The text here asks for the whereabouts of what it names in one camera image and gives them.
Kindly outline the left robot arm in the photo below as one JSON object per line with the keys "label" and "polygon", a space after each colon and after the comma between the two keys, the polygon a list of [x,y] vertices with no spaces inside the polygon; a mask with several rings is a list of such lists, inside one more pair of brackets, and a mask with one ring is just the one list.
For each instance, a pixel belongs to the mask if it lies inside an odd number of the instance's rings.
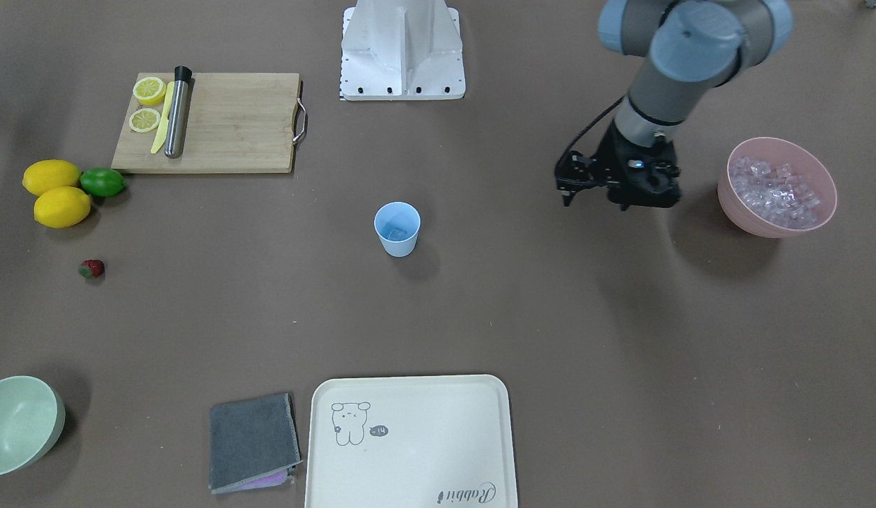
{"label": "left robot arm", "polygon": [[643,64],[596,151],[622,210],[679,202],[674,136],[705,94],[762,64],[788,41],[786,1],[608,1],[598,32]]}

